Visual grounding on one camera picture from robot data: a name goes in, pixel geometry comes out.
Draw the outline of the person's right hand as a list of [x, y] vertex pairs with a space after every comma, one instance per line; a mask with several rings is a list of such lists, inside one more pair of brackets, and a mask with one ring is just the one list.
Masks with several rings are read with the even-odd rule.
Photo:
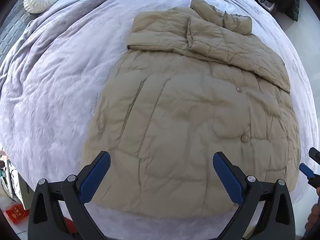
[[319, 219], [319, 205], [314, 204], [313, 207], [311, 208], [311, 213], [308, 216], [308, 221], [305, 225], [305, 230], [309, 231], [312, 229], [312, 227], [317, 223]]

